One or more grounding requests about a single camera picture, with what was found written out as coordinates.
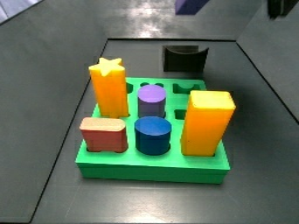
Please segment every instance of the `cylinder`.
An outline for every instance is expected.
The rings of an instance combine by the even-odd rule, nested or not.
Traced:
[[[158,116],[146,116],[135,122],[135,147],[146,155],[163,155],[170,150],[173,125]]]
[[[158,85],[146,85],[138,90],[138,116],[165,117],[166,91]]]

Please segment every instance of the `wooden block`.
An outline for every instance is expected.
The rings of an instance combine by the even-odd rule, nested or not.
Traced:
[[[127,150],[127,125],[120,119],[86,117],[79,126],[88,151]]]

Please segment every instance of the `gray table surface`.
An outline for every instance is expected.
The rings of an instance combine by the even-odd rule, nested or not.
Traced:
[[[83,178],[75,158],[80,121],[95,107],[90,85],[32,222],[297,223],[299,127],[294,118],[237,43],[108,41],[103,56],[123,58],[131,77],[189,77],[163,72],[163,45],[210,48],[207,87],[231,91],[238,105],[223,137],[233,168],[225,183]]]

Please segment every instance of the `green shape sorter board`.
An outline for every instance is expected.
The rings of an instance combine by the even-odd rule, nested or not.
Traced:
[[[76,164],[84,178],[136,179],[171,182],[221,184],[230,162],[222,141],[214,157],[191,157],[182,154],[181,138],[183,118],[191,90],[206,90],[202,80],[126,78],[130,117],[126,121],[128,149],[124,153],[112,151],[88,152],[82,141]],[[136,149],[135,122],[138,120],[138,89],[157,84],[166,89],[166,117],[173,124],[171,149],[162,156],[147,156]],[[99,106],[94,117],[100,117]]]

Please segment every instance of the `toy block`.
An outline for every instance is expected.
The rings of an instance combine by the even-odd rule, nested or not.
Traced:
[[[146,116],[135,122],[135,147],[146,155],[163,155],[170,150],[173,125],[158,116]]]
[[[191,91],[182,131],[185,156],[214,156],[235,107],[230,92]]]
[[[100,113],[110,118],[128,116],[127,73],[122,64],[122,59],[100,58],[99,64],[88,68]]]
[[[127,150],[127,125],[120,119],[86,117],[79,126],[88,151]]]
[[[210,0],[177,0],[175,15],[195,15]]]
[[[138,116],[165,117],[166,91],[158,85],[145,85],[138,90]]]
[[[210,48],[199,51],[197,45],[163,46],[165,72],[203,72]]]
[[[82,141],[76,164],[84,178],[135,179],[153,181],[191,182],[221,184],[229,171],[230,162],[223,142],[219,141],[214,157],[186,157],[182,154],[181,138],[185,124],[190,90],[197,87],[206,90],[203,80],[126,78],[130,91],[127,94],[130,117],[126,122],[128,149],[124,153],[90,152],[86,141]],[[145,84],[161,85],[167,94],[165,119],[173,125],[171,149],[159,156],[146,155],[136,149],[135,125],[138,117],[138,90]],[[100,118],[99,105],[92,117]]]

